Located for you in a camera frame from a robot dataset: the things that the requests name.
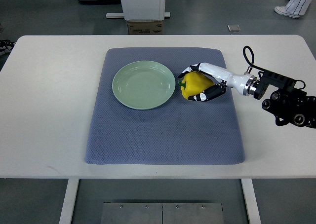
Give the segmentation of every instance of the yellow bell pepper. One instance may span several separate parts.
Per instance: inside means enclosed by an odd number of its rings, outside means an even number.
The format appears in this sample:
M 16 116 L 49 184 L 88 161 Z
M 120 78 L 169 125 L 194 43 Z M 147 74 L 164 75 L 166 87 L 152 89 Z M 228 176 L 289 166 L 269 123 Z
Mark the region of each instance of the yellow bell pepper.
M 205 89 L 214 85 L 214 82 L 208 77 L 198 72 L 187 73 L 182 82 L 179 80 L 182 96 L 188 99 L 189 96 L 200 94 Z

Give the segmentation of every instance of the person's leg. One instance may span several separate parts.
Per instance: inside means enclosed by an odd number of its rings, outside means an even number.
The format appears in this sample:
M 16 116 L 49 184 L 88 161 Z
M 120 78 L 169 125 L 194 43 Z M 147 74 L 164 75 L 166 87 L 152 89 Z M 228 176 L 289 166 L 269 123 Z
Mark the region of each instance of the person's leg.
M 289 14 L 304 15 L 312 0 L 291 0 L 284 10 Z

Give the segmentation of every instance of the shoe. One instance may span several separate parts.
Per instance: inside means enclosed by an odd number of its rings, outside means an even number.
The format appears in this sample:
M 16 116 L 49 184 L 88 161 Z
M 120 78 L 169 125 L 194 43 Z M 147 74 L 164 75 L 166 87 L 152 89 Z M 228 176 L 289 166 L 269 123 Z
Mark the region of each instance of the shoe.
M 275 12 L 280 14 L 280 15 L 291 17 L 291 18 L 299 18 L 300 17 L 299 15 L 286 12 L 284 6 L 283 7 L 275 7 Z
M 0 55 L 10 53 L 15 46 L 15 42 L 10 40 L 0 40 Z

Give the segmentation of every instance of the table leg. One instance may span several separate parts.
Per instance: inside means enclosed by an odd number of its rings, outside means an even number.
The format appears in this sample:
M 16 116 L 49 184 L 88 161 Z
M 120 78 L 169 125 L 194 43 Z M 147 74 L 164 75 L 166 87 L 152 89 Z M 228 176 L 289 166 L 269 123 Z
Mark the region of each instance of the table leg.
M 261 224 L 255 191 L 251 179 L 241 179 L 243 196 L 246 203 L 248 220 L 250 224 Z
M 76 201 L 79 179 L 68 179 L 63 209 L 61 210 L 59 224 L 71 224 Z

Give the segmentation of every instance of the gray mat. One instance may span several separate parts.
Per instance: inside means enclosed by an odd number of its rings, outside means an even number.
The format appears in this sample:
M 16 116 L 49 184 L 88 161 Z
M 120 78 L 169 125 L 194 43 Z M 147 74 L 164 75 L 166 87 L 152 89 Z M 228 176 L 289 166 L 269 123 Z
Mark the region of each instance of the gray mat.
M 151 60 L 177 76 L 189 65 L 226 68 L 222 53 L 207 48 L 116 48 L 105 58 L 91 120 L 85 161 L 90 164 L 237 164 L 245 159 L 232 93 L 209 102 L 184 99 L 176 89 L 163 105 L 146 111 L 122 105 L 112 80 L 125 65 Z

